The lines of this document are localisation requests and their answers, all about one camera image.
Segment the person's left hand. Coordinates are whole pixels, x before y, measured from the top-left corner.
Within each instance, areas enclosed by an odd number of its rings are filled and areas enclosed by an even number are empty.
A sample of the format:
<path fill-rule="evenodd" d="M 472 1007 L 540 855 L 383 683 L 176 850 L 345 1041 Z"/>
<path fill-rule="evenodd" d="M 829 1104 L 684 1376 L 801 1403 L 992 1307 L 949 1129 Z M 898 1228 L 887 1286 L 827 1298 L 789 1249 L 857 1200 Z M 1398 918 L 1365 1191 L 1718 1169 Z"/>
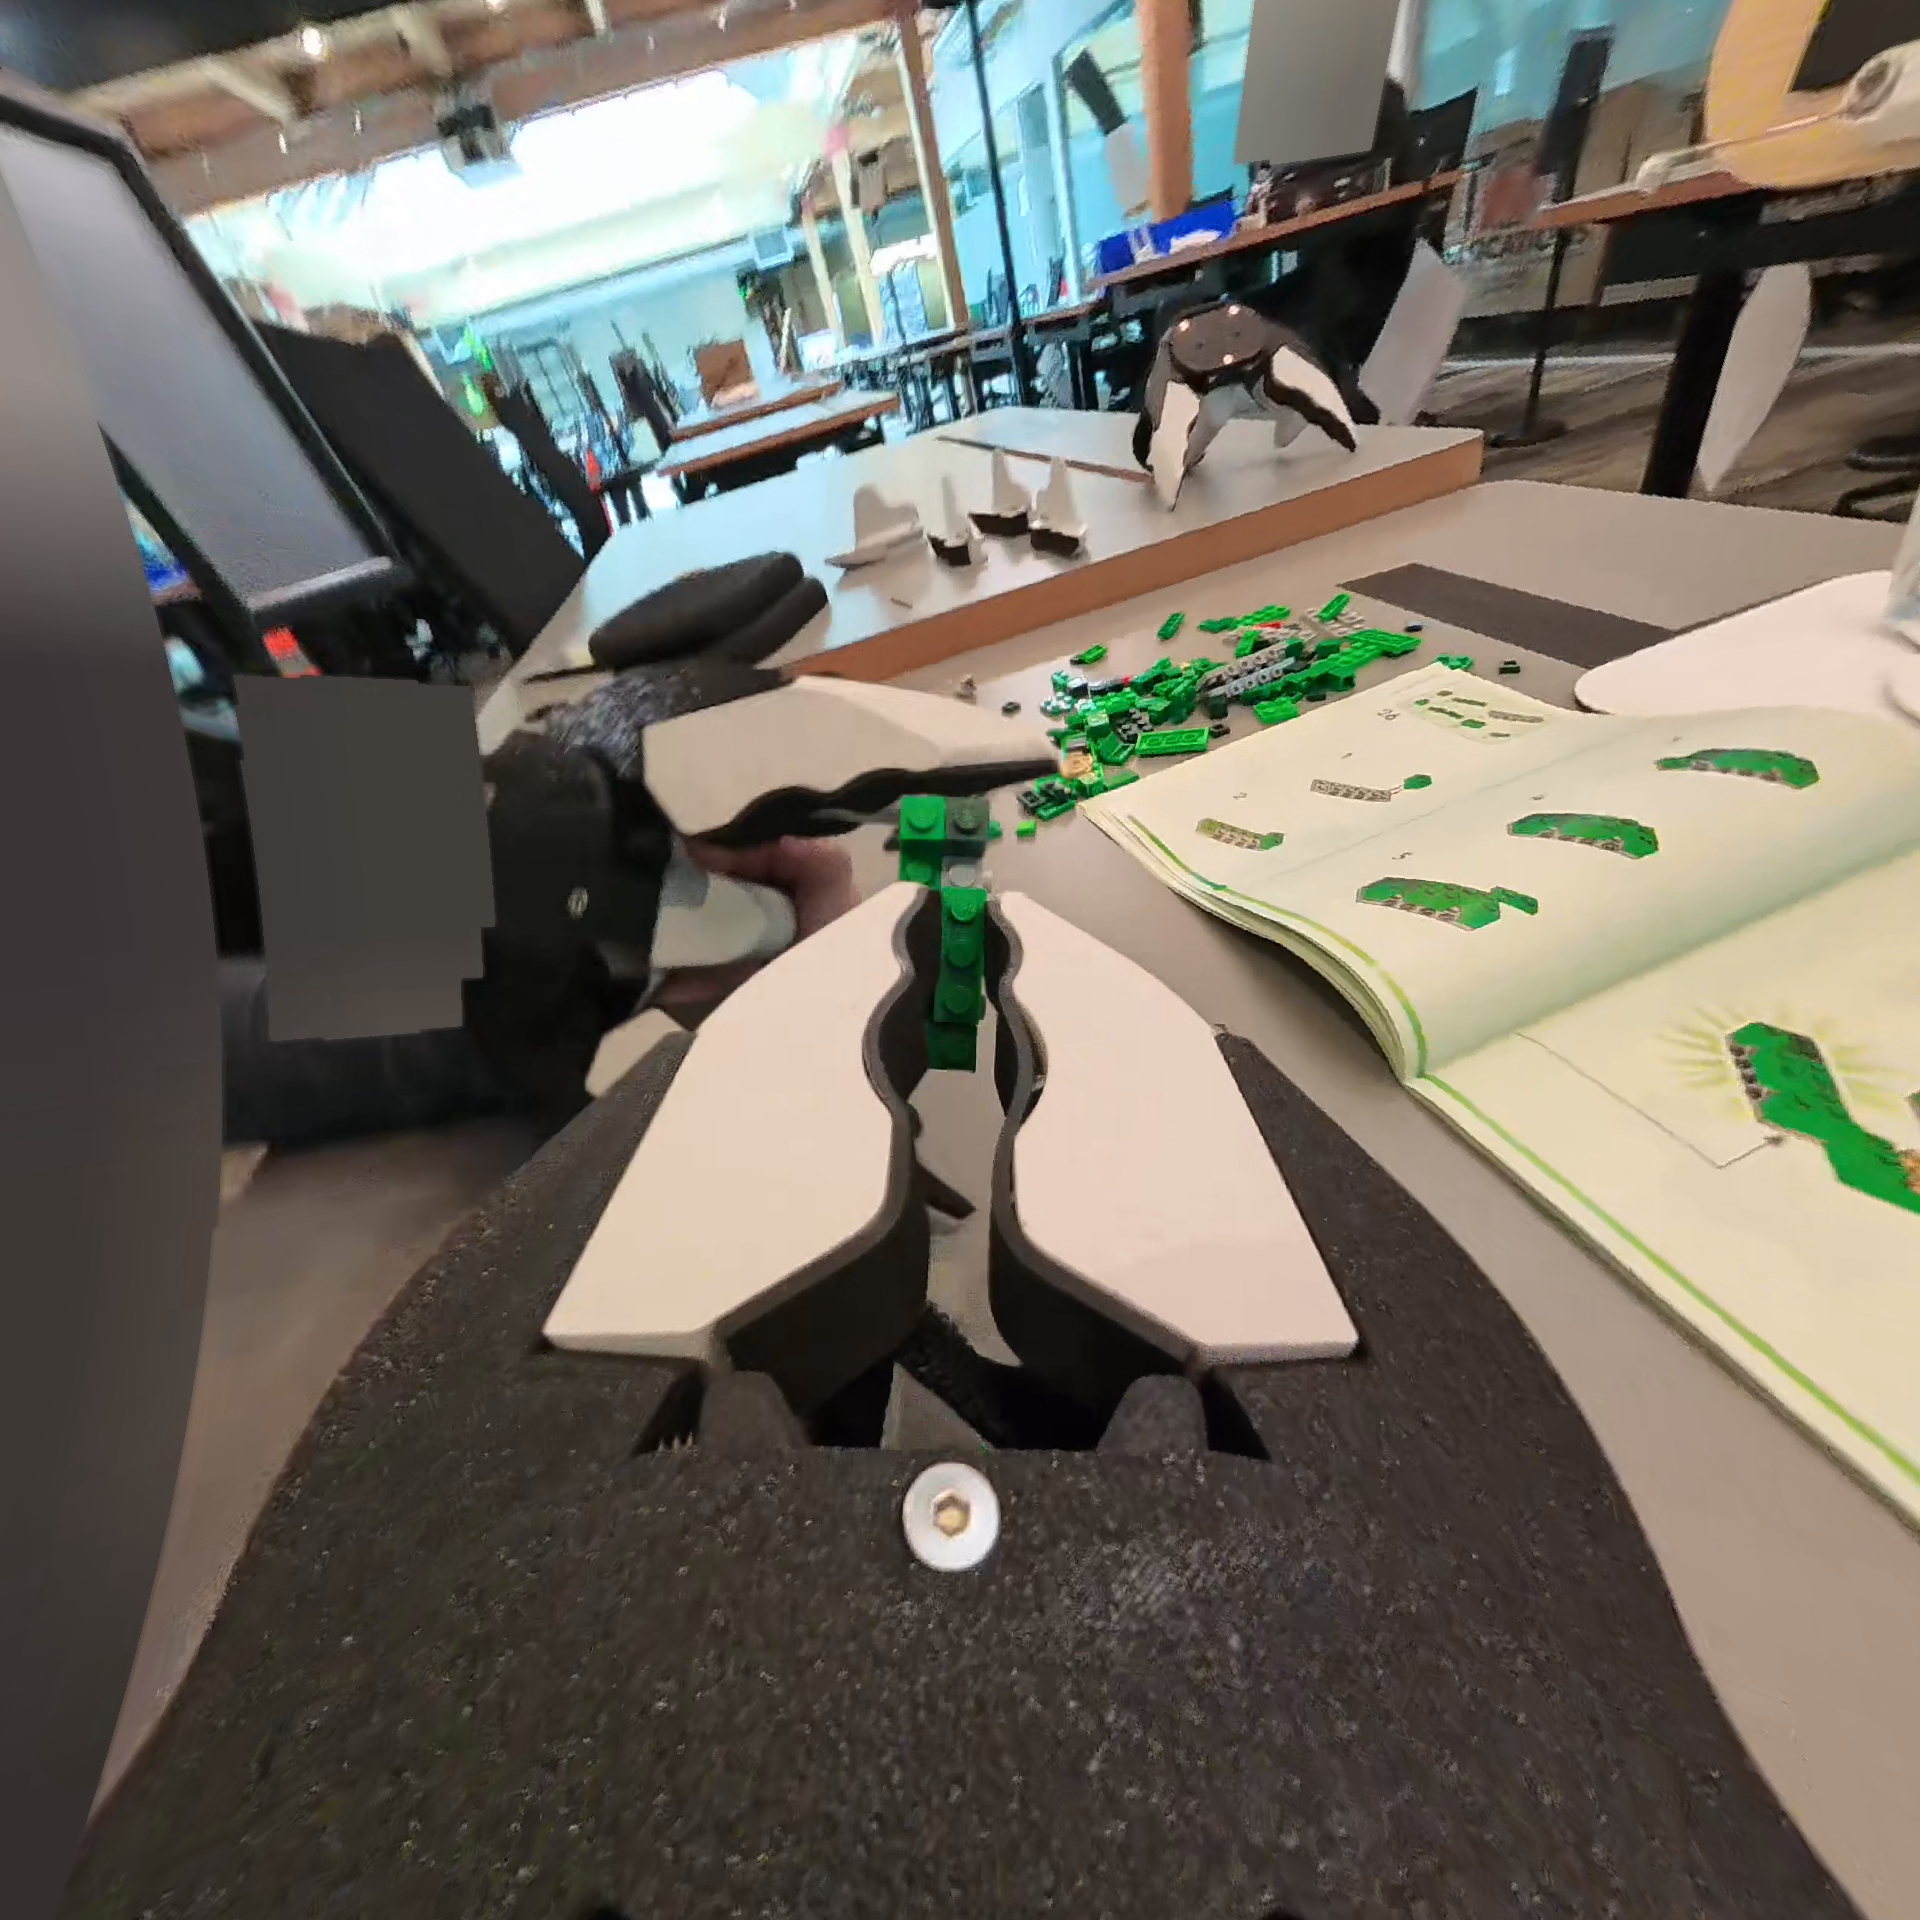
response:
<path fill-rule="evenodd" d="M 685 852 L 710 874 L 782 893 L 801 935 L 859 901 L 851 852 L 837 835 L 782 835 L 740 848 L 691 840 Z"/>

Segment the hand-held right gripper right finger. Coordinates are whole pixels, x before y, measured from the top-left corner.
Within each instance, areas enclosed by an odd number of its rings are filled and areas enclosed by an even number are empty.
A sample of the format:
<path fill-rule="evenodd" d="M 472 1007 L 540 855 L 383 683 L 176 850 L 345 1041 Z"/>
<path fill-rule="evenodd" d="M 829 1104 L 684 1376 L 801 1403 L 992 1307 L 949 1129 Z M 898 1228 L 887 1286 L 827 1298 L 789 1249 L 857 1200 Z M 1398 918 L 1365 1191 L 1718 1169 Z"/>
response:
<path fill-rule="evenodd" d="M 986 905 L 995 1332 L 1036 1373 L 1343 1361 L 1359 1333 L 1209 1020 L 1028 893 Z"/>

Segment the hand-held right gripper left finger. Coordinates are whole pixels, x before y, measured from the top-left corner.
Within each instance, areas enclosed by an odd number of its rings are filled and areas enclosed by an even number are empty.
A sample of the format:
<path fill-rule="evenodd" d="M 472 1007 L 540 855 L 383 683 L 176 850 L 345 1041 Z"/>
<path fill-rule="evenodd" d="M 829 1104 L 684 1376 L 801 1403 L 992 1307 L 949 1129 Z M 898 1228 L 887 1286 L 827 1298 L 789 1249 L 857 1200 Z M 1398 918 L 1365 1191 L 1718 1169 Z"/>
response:
<path fill-rule="evenodd" d="M 893 882 L 690 1037 L 542 1338 L 760 1373 L 815 1411 L 893 1356 L 930 1283 L 909 1096 L 933 892 Z"/>

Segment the black monitor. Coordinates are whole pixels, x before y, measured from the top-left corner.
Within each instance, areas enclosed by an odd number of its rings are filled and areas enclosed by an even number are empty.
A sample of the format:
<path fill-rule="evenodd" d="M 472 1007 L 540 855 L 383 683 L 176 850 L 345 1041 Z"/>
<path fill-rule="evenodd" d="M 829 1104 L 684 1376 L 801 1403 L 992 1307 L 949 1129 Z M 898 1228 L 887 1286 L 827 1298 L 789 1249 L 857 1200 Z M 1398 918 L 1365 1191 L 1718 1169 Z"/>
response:
<path fill-rule="evenodd" d="M 116 482 L 236 643 L 413 587 L 125 135 L 6 70 L 1 178 Z"/>

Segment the green brick assembly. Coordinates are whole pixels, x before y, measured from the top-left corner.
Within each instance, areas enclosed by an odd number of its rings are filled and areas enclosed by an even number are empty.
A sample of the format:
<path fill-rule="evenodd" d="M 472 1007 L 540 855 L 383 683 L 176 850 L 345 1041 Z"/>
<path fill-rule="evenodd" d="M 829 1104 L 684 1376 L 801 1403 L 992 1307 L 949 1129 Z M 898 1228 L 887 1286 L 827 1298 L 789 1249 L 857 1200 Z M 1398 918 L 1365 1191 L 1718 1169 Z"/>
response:
<path fill-rule="evenodd" d="M 896 878 L 932 893 L 917 924 L 924 1050 L 933 1071 L 971 1071 L 986 1015 L 988 852 L 997 826 L 983 798 L 908 794 L 893 830 Z"/>

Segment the black grey gripper assembly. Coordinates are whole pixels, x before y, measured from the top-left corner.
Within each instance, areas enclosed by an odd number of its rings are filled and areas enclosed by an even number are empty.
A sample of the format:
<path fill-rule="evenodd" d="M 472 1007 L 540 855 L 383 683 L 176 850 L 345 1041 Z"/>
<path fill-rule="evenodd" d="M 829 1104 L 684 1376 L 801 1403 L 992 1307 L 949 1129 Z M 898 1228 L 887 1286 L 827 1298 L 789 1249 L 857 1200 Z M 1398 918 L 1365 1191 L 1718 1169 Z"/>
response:
<path fill-rule="evenodd" d="M 1241 299 L 1187 307 L 1163 326 L 1132 427 L 1132 454 L 1172 510 L 1187 474 L 1235 420 L 1270 430 L 1281 454 L 1302 436 L 1354 451 L 1378 412 L 1292 327 Z"/>

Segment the open instruction booklet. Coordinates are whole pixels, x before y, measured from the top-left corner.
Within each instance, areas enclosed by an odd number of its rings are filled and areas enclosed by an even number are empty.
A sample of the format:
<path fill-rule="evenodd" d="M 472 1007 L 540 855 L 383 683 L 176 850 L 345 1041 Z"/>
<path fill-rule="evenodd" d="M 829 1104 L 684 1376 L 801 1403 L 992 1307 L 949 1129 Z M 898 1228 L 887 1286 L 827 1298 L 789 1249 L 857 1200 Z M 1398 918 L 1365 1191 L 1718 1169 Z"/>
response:
<path fill-rule="evenodd" d="M 1077 804 L 1918 1513 L 1916 730 L 1600 715 L 1444 663 Z"/>

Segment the white mat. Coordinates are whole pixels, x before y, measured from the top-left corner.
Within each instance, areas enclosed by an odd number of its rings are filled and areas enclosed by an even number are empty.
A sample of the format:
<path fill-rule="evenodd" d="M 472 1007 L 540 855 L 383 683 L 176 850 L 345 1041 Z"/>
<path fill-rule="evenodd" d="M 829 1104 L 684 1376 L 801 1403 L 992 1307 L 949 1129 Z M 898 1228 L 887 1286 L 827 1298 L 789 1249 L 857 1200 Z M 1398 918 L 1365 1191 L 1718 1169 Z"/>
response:
<path fill-rule="evenodd" d="M 1580 707 L 1615 715 L 1805 707 L 1918 722 L 1916 628 L 1883 617 L 1887 570 L 1844 574 L 1583 672 Z"/>

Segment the pile of green bricks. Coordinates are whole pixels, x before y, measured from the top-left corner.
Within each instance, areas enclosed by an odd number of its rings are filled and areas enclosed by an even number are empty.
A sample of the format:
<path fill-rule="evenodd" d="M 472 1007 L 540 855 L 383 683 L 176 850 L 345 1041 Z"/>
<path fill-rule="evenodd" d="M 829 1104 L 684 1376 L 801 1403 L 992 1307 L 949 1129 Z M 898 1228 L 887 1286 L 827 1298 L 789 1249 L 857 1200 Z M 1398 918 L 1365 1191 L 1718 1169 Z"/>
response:
<path fill-rule="evenodd" d="M 1092 642 L 1051 669 L 1032 706 L 1056 768 L 1015 789 L 1012 833 L 1029 840 L 1160 763 L 1205 754 L 1239 718 L 1279 725 L 1354 694 L 1367 668 L 1410 662 L 1426 643 L 1423 617 L 1350 587 L 1315 606 L 1172 611 L 1154 629 L 1151 656 L 1132 669 L 1113 643 Z"/>

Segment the black desk strip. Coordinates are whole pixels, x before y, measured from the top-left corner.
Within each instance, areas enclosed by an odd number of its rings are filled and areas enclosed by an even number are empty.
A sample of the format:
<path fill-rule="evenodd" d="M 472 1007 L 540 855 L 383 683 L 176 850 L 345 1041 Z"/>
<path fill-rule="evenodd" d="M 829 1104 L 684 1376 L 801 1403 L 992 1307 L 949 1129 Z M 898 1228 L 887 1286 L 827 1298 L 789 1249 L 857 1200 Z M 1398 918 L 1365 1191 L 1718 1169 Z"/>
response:
<path fill-rule="evenodd" d="M 1348 578 L 1340 587 L 1575 668 L 1629 658 L 1675 633 L 1673 628 L 1654 621 L 1484 582 L 1426 562 Z"/>

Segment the blue bin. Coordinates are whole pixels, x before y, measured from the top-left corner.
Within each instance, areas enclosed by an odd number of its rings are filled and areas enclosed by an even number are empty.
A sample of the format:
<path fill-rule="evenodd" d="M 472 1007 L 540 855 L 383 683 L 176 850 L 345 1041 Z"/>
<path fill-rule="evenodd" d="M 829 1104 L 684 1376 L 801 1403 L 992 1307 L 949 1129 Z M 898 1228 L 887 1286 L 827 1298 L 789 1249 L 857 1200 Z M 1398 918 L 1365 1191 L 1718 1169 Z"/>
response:
<path fill-rule="evenodd" d="M 1235 230 L 1235 219 L 1238 207 L 1232 194 L 1189 203 L 1163 219 L 1130 219 L 1096 244 L 1094 275 L 1117 275 L 1149 262 L 1212 246 Z"/>

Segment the background wooden table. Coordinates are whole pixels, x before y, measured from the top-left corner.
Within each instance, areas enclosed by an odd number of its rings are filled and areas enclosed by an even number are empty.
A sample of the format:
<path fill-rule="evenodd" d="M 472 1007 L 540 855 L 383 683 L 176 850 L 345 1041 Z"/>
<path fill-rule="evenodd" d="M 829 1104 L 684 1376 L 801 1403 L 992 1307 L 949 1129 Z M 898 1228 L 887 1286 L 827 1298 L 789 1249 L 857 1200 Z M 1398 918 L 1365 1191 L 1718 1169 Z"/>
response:
<path fill-rule="evenodd" d="M 1540 398 L 1570 238 L 1583 227 L 1604 230 L 1604 247 L 1623 252 L 1625 264 L 1643 268 L 1647 278 L 1691 275 L 1640 484 L 1646 495 L 1682 497 L 1691 488 L 1718 382 L 1755 275 L 1821 262 L 1872 262 L 1916 275 L 1916 165 L 1790 187 L 1758 187 L 1708 170 L 1533 203 L 1521 231 L 1547 234 L 1547 289 L 1521 412 L 1487 436 L 1491 448 L 1532 450 L 1565 434 L 1559 420 L 1541 418 Z"/>
<path fill-rule="evenodd" d="M 682 506 L 793 472 L 821 454 L 856 454 L 884 440 L 900 409 L 891 389 L 851 389 L 675 442 L 647 467 Z"/>

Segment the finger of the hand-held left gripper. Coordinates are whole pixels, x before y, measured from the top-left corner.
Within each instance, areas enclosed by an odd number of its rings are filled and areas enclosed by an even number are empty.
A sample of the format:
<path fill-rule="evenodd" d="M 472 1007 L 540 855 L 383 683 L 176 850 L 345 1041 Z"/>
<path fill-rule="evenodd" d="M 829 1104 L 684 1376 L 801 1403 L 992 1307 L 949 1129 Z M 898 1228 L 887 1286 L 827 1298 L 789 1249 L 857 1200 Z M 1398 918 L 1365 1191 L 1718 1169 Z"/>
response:
<path fill-rule="evenodd" d="M 636 780 L 687 841 L 777 841 L 845 831 L 903 798 L 988 796 L 1053 766 L 1029 718 L 801 676 L 641 725 Z"/>
<path fill-rule="evenodd" d="M 775 885 L 695 861 L 670 861 L 659 878 L 651 968 L 764 964 L 796 937 L 796 905 Z"/>

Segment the wooden post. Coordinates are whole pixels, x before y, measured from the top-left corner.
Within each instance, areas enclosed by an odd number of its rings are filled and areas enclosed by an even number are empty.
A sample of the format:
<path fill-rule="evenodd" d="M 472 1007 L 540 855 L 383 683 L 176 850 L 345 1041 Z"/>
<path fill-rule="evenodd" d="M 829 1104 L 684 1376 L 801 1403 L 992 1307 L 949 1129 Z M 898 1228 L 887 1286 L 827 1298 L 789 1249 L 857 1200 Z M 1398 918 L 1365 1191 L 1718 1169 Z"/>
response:
<path fill-rule="evenodd" d="M 917 1 L 896 1 L 891 4 L 891 20 L 896 28 L 896 62 L 900 68 L 924 211 L 937 262 L 945 326 L 967 334 L 971 315 L 955 252 L 947 178 L 930 98 L 921 6 Z"/>
<path fill-rule="evenodd" d="M 1194 4 L 1136 1 L 1147 207 L 1154 221 L 1187 209 L 1191 190 L 1189 55 Z"/>

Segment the grey desk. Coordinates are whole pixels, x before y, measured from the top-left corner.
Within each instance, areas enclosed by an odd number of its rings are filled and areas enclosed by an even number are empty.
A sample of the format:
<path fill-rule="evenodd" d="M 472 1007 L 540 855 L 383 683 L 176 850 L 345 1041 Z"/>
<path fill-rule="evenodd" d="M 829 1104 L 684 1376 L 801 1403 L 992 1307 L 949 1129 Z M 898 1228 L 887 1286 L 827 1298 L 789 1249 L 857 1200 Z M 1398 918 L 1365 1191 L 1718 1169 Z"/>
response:
<path fill-rule="evenodd" d="M 537 1350 L 643 1064 L 458 1226 L 266 1495 L 61 1916 L 1916 1916 L 1916 1532 L 1097 831 L 1013 884 L 1259 1047 L 1357 1364 L 903 1452 Z"/>

